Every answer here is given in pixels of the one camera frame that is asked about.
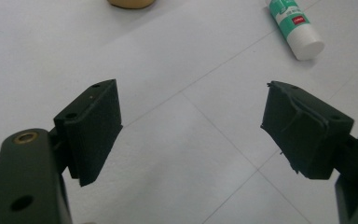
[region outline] white tile floor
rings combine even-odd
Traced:
[[[264,0],[0,0],[0,144],[49,130],[115,78],[125,128],[92,185],[64,173],[74,223],[338,223],[334,183],[290,168],[260,128],[271,80],[356,122],[358,0],[298,0],[324,37],[299,62]]]

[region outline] green label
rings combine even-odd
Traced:
[[[294,0],[272,0],[269,11],[285,39],[297,26],[310,23]]]

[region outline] glue stick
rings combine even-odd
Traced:
[[[324,42],[321,36],[295,0],[266,0],[266,4],[298,60],[313,59],[322,52]]]

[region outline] metal bolt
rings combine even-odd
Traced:
[[[14,138],[15,144],[26,144],[34,141],[38,134],[36,132],[21,133]]]

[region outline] tan object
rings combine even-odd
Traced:
[[[144,8],[150,6],[155,0],[107,0],[115,7],[123,8]]]

